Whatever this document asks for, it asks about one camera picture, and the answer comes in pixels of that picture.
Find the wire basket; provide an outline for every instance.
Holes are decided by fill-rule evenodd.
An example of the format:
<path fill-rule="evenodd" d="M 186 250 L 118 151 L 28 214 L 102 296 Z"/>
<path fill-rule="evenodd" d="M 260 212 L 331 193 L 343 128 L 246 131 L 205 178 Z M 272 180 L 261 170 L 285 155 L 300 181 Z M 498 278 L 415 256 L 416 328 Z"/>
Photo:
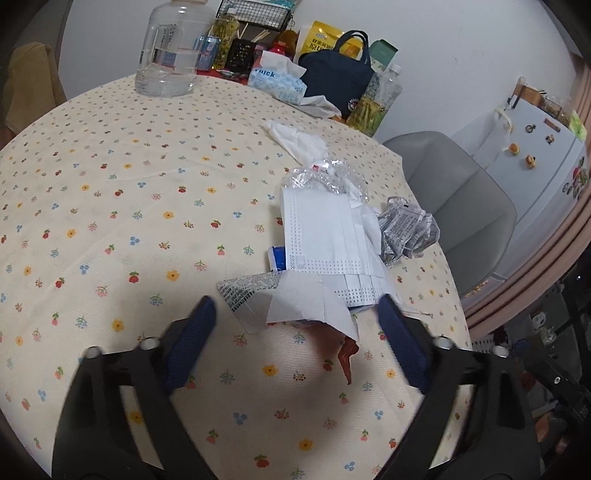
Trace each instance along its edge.
<path fill-rule="evenodd" d="M 291 20 L 288 8 L 253 0 L 222 0 L 217 17 L 225 15 L 228 8 L 236 9 L 236 18 L 240 22 L 279 32 L 283 32 Z"/>

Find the blue package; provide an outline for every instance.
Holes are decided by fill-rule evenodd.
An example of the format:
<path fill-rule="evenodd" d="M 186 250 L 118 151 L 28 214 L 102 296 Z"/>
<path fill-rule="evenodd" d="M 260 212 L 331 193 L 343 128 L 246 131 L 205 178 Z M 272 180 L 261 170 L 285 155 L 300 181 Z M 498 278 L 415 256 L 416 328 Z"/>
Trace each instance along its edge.
<path fill-rule="evenodd" d="M 306 93 L 306 84 L 299 78 L 275 70 L 252 69 L 248 86 L 267 92 L 282 102 L 299 105 Z"/>
<path fill-rule="evenodd" d="M 285 247 L 271 247 L 268 255 L 271 271 L 280 272 L 287 269 L 285 265 Z"/>

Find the bag handle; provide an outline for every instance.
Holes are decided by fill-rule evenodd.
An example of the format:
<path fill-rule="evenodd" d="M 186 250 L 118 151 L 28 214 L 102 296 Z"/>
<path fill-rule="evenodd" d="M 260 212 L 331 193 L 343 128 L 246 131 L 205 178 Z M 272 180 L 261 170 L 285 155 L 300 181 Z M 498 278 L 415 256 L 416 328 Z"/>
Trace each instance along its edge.
<path fill-rule="evenodd" d="M 363 62 L 365 65 L 371 64 L 371 59 L 369 58 L 369 37 L 367 33 L 362 30 L 349 30 L 348 32 L 343 33 L 340 38 L 336 41 L 335 47 L 333 48 L 334 51 L 340 51 L 341 47 L 345 45 L 347 40 L 350 40 L 353 37 L 357 37 L 361 39 L 363 42 L 363 48 L 361 50 L 361 59 L 360 61 Z"/>

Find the round table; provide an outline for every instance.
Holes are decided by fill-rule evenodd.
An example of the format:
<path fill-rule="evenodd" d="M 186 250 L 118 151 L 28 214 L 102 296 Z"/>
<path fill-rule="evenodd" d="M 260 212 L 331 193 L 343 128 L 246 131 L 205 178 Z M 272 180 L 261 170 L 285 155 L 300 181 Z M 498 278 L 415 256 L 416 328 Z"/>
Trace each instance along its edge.
<path fill-rule="evenodd" d="M 409 387 L 375 313 L 358 316 L 347 385 L 330 332 L 276 325 L 249 335 L 216 289 L 268 271 L 283 244 L 280 181 L 298 166 L 261 128 L 268 119 L 322 136 L 365 175 L 372 206 L 414 199 L 401 159 L 372 139 L 265 93 L 199 77 L 195 92 L 152 99 L 132 77 L 80 95 L 0 154 L 0 407 L 46 470 L 81 353 L 133 348 L 184 318 L 207 294 L 217 327 L 172 402 L 220 480 L 371 479 L 409 425 Z M 434 335 L 469 348 L 438 245 L 390 271 Z M 448 458 L 469 391 L 460 389 L 434 463 Z M 158 459 L 129 388 L 143 458 Z"/>

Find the gray chair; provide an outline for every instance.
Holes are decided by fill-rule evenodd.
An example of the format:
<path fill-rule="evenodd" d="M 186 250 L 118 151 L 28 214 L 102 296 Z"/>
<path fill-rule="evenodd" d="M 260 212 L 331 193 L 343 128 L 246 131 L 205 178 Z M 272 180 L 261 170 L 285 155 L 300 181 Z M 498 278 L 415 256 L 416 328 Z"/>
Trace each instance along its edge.
<path fill-rule="evenodd" d="M 515 229 L 513 203 L 472 157 L 439 132 L 401 135 L 384 146 L 402 157 L 406 181 L 441 229 L 439 244 L 457 291 L 466 294 L 501 261 Z"/>

